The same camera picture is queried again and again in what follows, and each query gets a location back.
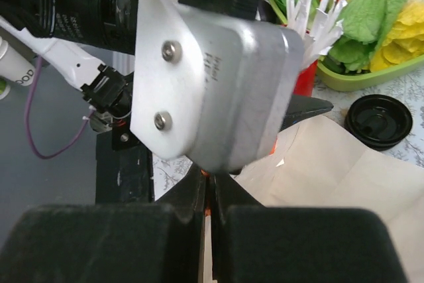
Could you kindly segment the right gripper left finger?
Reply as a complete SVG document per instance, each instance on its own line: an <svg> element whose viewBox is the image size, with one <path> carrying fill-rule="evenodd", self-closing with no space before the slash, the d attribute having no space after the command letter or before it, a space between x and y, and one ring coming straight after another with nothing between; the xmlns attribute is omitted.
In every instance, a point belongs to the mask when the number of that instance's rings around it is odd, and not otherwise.
<svg viewBox="0 0 424 283"><path fill-rule="evenodd" d="M1 281L202 282L206 188L192 165L154 203L29 210L1 249Z"/></svg>

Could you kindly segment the yellow toy leaf vegetable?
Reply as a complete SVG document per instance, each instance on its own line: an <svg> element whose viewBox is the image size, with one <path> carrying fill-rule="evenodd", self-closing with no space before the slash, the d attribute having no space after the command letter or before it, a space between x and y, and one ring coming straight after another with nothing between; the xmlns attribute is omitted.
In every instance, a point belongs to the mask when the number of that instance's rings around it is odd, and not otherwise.
<svg viewBox="0 0 424 283"><path fill-rule="evenodd" d="M379 72L423 55L423 0L408 1L370 61Z"/></svg>

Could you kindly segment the paper takeout bag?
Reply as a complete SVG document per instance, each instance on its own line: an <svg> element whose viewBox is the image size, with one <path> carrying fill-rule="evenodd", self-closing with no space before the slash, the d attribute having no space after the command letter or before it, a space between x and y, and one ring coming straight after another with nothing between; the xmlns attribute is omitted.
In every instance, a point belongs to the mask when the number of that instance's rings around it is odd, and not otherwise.
<svg viewBox="0 0 424 283"><path fill-rule="evenodd" d="M325 116L278 135L236 181L266 206L360 207L388 228L410 282L423 281L423 169L363 145Z"/></svg>

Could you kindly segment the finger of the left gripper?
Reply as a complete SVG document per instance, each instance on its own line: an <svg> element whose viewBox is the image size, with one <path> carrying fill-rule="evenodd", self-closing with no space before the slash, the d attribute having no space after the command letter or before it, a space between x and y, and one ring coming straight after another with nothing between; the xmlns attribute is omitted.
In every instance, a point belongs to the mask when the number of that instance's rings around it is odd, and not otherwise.
<svg viewBox="0 0 424 283"><path fill-rule="evenodd" d="M281 131L303 120L330 112L334 105L327 100L293 94L289 102Z"/></svg>

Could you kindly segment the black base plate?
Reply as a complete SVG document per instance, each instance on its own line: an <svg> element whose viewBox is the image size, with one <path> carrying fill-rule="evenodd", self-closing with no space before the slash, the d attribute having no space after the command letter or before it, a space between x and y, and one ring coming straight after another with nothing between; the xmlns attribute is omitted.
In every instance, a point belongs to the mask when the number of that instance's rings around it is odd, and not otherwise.
<svg viewBox="0 0 424 283"><path fill-rule="evenodd" d="M96 204L154 201L152 153L139 142L123 146L113 149L111 131L97 135Z"/></svg>

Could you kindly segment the brown paper coffee cup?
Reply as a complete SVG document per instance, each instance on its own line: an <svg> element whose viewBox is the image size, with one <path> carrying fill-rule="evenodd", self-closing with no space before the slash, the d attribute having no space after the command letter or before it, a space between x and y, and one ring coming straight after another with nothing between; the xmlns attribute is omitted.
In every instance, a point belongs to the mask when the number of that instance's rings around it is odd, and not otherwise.
<svg viewBox="0 0 424 283"><path fill-rule="evenodd" d="M34 78L34 66L1 38L1 99L10 92L9 82L29 86Z"/></svg>

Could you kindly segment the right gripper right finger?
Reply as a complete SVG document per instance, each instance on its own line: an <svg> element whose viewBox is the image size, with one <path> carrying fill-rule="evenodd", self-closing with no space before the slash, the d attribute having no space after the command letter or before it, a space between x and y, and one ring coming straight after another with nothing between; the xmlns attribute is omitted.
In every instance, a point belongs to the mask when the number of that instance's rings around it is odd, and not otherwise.
<svg viewBox="0 0 424 283"><path fill-rule="evenodd" d="M406 282L382 220L367 209L265 207L227 174L211 179L218 282Z"/></svg>

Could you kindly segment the toy napa cabbage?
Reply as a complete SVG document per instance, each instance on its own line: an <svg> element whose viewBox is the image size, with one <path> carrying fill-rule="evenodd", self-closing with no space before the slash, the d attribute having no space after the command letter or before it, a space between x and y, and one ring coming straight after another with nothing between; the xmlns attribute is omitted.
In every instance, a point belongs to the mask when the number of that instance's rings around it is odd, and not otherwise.
<svg viewBox="0 0 424 283"><path fill-rule="evenodd" d="M407 0L349 0L340 15L344 34L329 56L348 71L367 67L406 3Z"/></svg>

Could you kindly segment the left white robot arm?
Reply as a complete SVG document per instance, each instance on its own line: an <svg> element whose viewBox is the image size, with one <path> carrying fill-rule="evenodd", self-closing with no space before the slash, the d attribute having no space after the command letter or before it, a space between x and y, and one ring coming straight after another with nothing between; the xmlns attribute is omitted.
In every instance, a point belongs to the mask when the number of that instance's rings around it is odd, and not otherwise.
<svg viewBox="0 0 424 283"><path fill-rule="evenodd" d="M296 31L260 0L1 0L1 27L54 66L117 136L152 150L272 137L303 69Z"/></svg>

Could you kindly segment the red straw holder cup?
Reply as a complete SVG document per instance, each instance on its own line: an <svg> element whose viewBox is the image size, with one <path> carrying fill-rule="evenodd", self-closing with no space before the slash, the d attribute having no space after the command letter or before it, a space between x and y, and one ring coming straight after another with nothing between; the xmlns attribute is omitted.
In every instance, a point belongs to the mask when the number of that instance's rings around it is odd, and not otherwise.
<svg viewBox="0 0 424 283"><path fill-rule="evenodd" d="M317 58L307 57L305 39L288 25L279 26L278 66L280 81L286 95L311 97L317 69Z"/></svg>

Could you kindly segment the green vegetable basket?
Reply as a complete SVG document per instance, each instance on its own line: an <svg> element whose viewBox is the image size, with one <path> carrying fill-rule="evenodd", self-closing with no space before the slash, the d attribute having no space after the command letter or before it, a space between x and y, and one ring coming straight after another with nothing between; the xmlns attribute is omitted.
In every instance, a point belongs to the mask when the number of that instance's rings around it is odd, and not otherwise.
<svg viewBox="0 0 424 283"><path fill-rule="evenodd" d="M309 19L313 20L315 9L320 0L312 0L312 8ZM270 0L273 10L281 22L287 23L286 0ZM318 59L318 74L329 87L339 91L353 91L364 87L380 84L407 73L414 68L423 65L423 55L402 64L389 67L379 72L371 72L369 65L357 71L346 70L344 64L337 62L328 55Z"/></svg>

